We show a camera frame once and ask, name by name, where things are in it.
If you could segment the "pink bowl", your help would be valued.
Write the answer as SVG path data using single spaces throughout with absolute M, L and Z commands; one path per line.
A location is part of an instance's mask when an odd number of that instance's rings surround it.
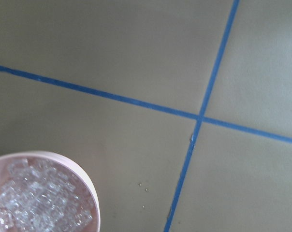
M 85 232 L 99 232 L 101 228 L 101 213 L 100 213 L 100 206 L 99 206 L 99 199 L 97 192 L 95 190 L 94 184 L 91 181 L 89 175 L 84 171 L 84 169 L 79 166 L 76 162 L 71 160 L 70 158 L 60 155 L 58 153 L 49 152 L 49 151 L 24 151 L 24 152 L 17 152 L 11 153 L 6 155 L 0 156 L 0 188 L 1 185 L 8 179 L 9 172 L 7 171 L 7 165 L 19 158 L 41 158 L 41 159 L 48 159 L 52 160 L 61 166 L 67 168 L 72 173 L 74 173 L 81 182 L 84 183 L 85 187 L 88 188 L 95 207 L 92 208 L 91 212 L 94 216 L 94 221 L 90 223 L 88 226 L 84 228 Z

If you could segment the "pile of clear ice cubes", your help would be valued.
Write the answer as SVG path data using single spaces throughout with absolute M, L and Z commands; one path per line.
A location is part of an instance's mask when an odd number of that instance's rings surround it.
M 15 159 L 0 186 L 0 232 L 82 232 L 94 201 L 83 181 L 47 159 Z

